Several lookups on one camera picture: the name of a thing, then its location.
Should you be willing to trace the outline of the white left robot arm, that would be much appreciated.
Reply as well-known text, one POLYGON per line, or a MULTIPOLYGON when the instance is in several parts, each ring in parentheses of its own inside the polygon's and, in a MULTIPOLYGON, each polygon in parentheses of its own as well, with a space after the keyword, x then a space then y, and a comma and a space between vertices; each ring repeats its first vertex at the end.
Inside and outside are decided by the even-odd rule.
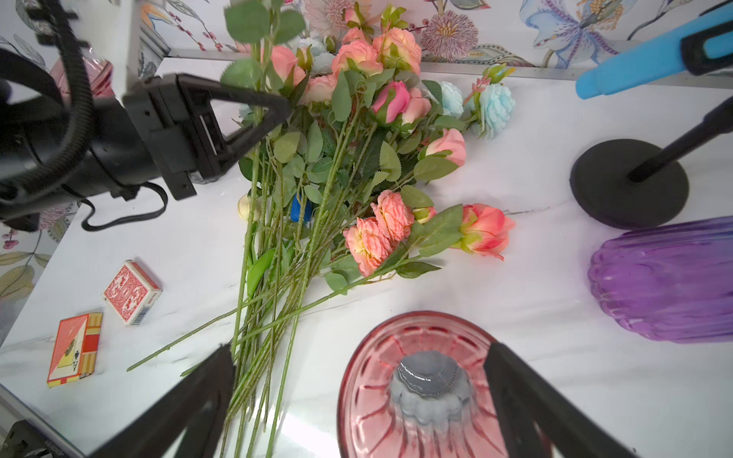
POLYGON ((45 210, 105 193, 190 198, 194 176, 219 179, 290 115, 284 97, 190 74, 95 97, 82 55, 88 38, 72 27, 77 14, 40 1, 28 15, 50 26, 37 39, 58 49, 68 87, 1 53, 1 221, 13 229, 32 232, 45 210))

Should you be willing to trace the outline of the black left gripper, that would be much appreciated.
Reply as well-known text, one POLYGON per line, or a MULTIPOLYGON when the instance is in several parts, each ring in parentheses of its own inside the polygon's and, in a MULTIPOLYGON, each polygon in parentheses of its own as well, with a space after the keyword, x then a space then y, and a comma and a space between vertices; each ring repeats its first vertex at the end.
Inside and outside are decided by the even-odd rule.
POLYGON ((124 95, 123 105, 175 200, 196 195, 194 179, 218 181, 291 111, 289 101, 280 95, 224 86, 191 74, 142 80, 124 95), (214 101, 261 109, 263 118, 224 134, 214 101))

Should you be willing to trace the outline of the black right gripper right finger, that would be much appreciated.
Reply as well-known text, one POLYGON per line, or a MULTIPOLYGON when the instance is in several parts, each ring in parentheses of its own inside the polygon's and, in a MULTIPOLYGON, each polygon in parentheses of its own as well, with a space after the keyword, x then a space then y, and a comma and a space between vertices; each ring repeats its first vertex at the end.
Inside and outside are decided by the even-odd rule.
POLYGON ((546 382, 507 345, 490 346, 483 364, 510 457, 633 457, 546 382))

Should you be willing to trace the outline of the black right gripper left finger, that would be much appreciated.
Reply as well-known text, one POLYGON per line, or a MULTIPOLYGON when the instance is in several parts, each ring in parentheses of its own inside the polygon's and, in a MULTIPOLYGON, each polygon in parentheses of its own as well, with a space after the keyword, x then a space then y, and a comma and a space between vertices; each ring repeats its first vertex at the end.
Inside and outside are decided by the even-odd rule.
POLYGON ((235 383, 231 346, 223 345, 93 457, 212 457, 235 383))

